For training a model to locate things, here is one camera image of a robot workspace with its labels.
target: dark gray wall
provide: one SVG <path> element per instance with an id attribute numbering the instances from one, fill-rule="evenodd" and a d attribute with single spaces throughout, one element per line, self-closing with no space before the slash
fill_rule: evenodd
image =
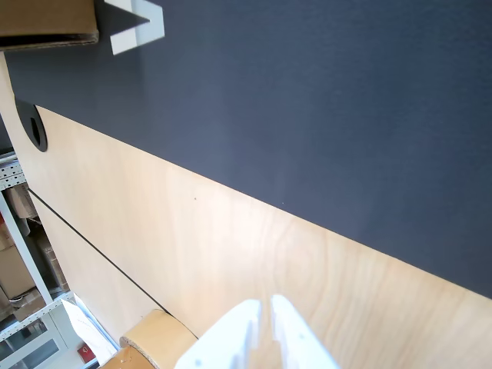
<path id="1" fill-rule="evenodd" d="M 18 97 L 492 297 L 492 7 L 158 0 L 166 37 L 8 53 Z"/>
<path id="2" fill-rule="evenodd" d="M 10 142 L 7 130 L 5 129 L 5 124 L 0 115 L 0 155 L 13 150 L 12 143 Z"/>

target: white plastic object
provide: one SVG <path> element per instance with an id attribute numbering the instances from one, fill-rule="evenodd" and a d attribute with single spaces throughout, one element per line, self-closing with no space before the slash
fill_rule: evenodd
<path id="1" fill-rule="evenodd" d="M 280 341 L 284 369 L 339 369 L 302 316 L 284 296 L 271 297 L 274 339 Z"/>
<path id="2" fill-rule="evenodd" d="M 181 356 L 175 369 L 246 369 L 258 345 L 261 302 L 233 307 Z"/>
<path id="3" fill-rule="evenodd" d="M 111 35 L 113 55 L 126 52 L 131 48 L 145 45 L 165 36 L 162 7 L 147 0 L 105 0 L 109 5 L 123 9 L 148 22 Z"/>

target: wood grain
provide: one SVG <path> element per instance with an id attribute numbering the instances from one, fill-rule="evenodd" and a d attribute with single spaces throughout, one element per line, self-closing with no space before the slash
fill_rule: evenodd
<path id="1" fill-rule="evenodd" d="M 343 369 L 490 366 L 491 300 L 43 108 L 41 153 L 0 71 L 0 111 L 32 189 L 196 335 L 258 298 L 252 367 L 280 367 L 269 298 L 283 294 Z"/>
<path id="2" fill-rule="evenodd" d="M 101 369 L 155 369 L 155 367 L 137 350 L 128 346 L 118 351 Z"/>
<path id="3" fill-rule="evenodd" d="M 158 306 L 36 198 L 46 234 L 68 285 L 119 342 Z"/>

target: white shelf frame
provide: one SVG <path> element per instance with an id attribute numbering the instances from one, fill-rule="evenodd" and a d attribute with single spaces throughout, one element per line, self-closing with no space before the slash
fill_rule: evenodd
<path id="1" fill-rule="evenodd" d="M 25 182 L 18 160 L 11 162 L 0 162 L 0 191 Z"/>
<path id="2" fill-rule="evenodd" d="M 39 318 L 44 317 L 46 314 L 49 314 L 50 311 L 54 310 L 59 305 L 61 305 L 63 300 L 68 301 L 71 300 L 72 298 L 74 298 L 74 293 L 71 291 L 58 296 L 52 303 L 46 305 L 40 311 L 36 311 L 34 314 L 29 315 L 23 321 L 18 321 L 10 325 L 6 329 L 4 329 L 2 332 L 0 332 L 0 341 L 6 340 L 13 334 L 19 332 L 22 328 L 25 328 L 28 325 L 30 325 L 30 323 L 32 323 L 33 321 L 36 321 Z"/>
<path id="3" fill-rule="evenodd" d="M 31 256 L 28 245 L 25 243 L 25 239 L 18 229 L 17 224 L 15 223 L 14 215 L 10 211 L 10 208 L 8 207 L 3 193 L 0 194 L 0 213 L 2 213 L 2 217 L 5 221 L 5 224 L 7 225 L 8 231 L 10 232 L 10 235 L 15 242 L 15 246 L 17 246 L 18 253 L 21 255 L 21 258 L 24 261 L 29 274 L 34 280 L 39 293 L 41 294 L 47 305 L 52 303 L 52 296 L 49 294 L 48 288 L 46 287 L 46 284 L 43 281 L 41 274 L 39 273 L 38 267 L 36 267 L 34 259 Z"/>
<path id="4" fill-rule="evenodd" d="M 37 336 L 28 344 L 22 346 L 21 348 L 7 356 L 4 360 L 0 361 L 0 369 L 9 369 L 11 366 L 17 364 L 19 361 L 24 359 L 24 357 L 26 357 L 36 349 L 40 348 L 43 344 L 49 342 L 50 340 L 53 340 L 55 342 L 58 351 L 56 351 L 50 357 L 44 359 L 43 362 L 36 366 L 36 369 L 46 367 L 48 363 L 53 362 L 67 351 L 67 345 L 65 344 L 62 336 L 56 329 L 56 325 L 53 322 L 52 318 L 49 315 L 45 315 L 41 318 L 41 320 L 48 330 Z"/>

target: cardboard box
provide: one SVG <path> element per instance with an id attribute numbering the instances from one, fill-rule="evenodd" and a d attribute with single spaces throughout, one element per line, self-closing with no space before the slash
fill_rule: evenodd
<path id="1" fill-rule="evenodd" d="M 35 287 L 35 283 L 15 247 L 0 251 L 0 286 L 9 299 Z"/>
<path id="2" fill-rule="evenodd" d="M 14 313 L 14 308 L 10 305 L 10 301 L 0 288 L 0 321 L 3 321 L 7 316 Z"/>
<path id="3" fill-rule="evenodd" d="M 93 0 L 1 0 L 0 50 L 95 43 Z"/>
<path id="4" fill-rule="evenodd" d="M 34 314 L 36 311 L 40 311 L 44 306 L 46 306 L 45 300 L 38 289 L 34 289 L 19 302 L 14 304 L 14 307 L 17 308 L 17 310 L 14 310 L 15 318 L 18 321 L 23 321 L 29 315 Z"/>
<path id="5" fill-rule="evenodd" d="M 34 218 L 38 216 L 28 188 L 27 183 L 21 183 L 5 190 L 8 203 L 19 218 Z"/>
<path id="6" fill-rule="evenodd" d="M 52 271 L 53 277 L 55 277 L 56 284 L 62 291 L 66 292 L 70 290 L 65 275 L 63 274 L 62 267 L 58 263 L 55 252 L 53 251 L 52 244 L 48 240 L 48 236 L 45 232 L 39 232 L 35 238 L 36 244 L 45 256 L 45 260 L 48 263 L 49 268 Z"/>
<path id="7" fill-rule="evenodd" d="M 0 214 L 0 251 L 15 246 L 15 242 L 8 231 L 7 225 Z"/>

